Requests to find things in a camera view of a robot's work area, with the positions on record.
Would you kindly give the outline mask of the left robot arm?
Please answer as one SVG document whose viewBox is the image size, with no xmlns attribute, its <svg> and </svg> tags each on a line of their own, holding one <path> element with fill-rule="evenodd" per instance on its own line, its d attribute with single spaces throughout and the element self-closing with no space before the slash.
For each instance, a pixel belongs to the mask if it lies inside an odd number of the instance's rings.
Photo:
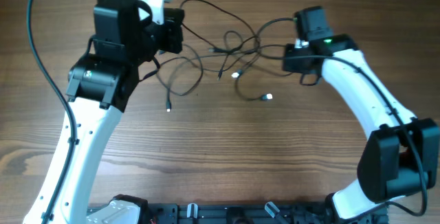
<svg viewBox="0 0 440 224">
<path fill-rule="evenodd" d="M 141 81 L 138 68 L 158 51 L 180 53 L 184 11 L 153 12 L 151 1 L 97 0 L 95 32 L 69 70 L 65 119 L 26 223 L 85 223 L 105 146 Z"/>
</svg>

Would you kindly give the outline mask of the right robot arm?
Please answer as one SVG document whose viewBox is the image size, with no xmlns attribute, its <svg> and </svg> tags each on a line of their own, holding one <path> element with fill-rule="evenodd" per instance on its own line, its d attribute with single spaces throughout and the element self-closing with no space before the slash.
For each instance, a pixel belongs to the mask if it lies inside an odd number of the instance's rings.
<svg viewBox="0 0 440 224">
<path fill-rule="evenodd" d="M 366 136 L 357 177 L 325 201 L 327 223 L 350 223 L 393 205 L 422 216 L 437 180 L 439 127 L 404 107 L 368 66 L 347 34 L 334 34 L 320 6 L 293 16 L 297 39 L 285 47 L 283 70 L 315 75 L 346 102 Z"/>
</svg>

